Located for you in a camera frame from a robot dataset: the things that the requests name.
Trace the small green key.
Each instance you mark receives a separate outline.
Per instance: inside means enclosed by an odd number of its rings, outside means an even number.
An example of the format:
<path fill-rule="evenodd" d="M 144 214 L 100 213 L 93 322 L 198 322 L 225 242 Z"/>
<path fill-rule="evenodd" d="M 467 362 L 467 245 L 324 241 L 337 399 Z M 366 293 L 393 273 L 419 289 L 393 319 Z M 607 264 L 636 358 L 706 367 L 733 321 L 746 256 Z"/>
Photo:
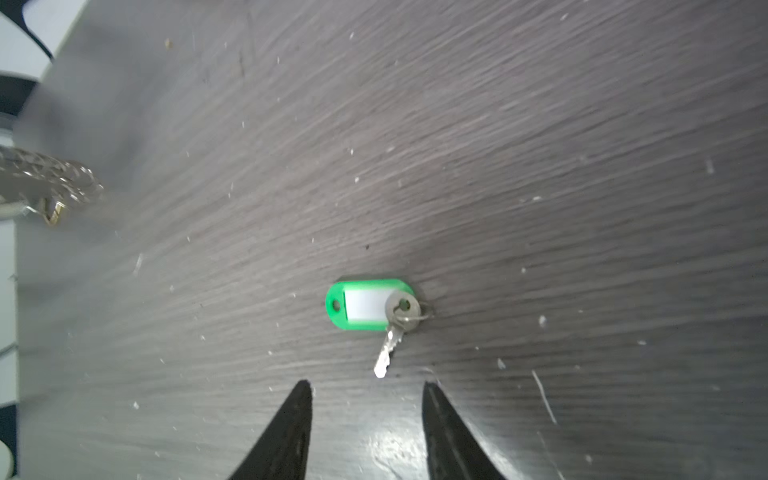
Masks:
<path fill-rule="evenodd" d="M 385 333 L 373 368 L 377 379 L 386 377 L 405 335 L 433 316 L 431 306 L 399 279 L 336 282 L 326 293 L 325 308 L 339 329 Z"/>

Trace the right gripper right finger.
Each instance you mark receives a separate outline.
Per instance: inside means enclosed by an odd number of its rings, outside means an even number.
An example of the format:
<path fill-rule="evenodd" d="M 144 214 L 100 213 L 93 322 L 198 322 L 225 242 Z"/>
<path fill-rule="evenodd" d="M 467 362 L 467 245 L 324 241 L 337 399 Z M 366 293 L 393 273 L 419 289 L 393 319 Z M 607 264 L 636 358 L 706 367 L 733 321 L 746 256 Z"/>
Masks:
<path fill-rule="evenodd" d="M 423 387 L 422 425 L 430 479 L 505 479 L 434 382 Z"/>

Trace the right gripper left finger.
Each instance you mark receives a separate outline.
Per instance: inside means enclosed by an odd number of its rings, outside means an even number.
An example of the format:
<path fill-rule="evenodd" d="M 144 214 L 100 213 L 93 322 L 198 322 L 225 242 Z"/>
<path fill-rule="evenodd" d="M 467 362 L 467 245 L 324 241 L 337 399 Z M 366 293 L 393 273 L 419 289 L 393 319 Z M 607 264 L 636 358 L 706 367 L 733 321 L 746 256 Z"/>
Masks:
<path fill-rule="evenodd" d="M 303 480 L 312 426 L 312 388 L 296 383 L 231 480 Z"/>

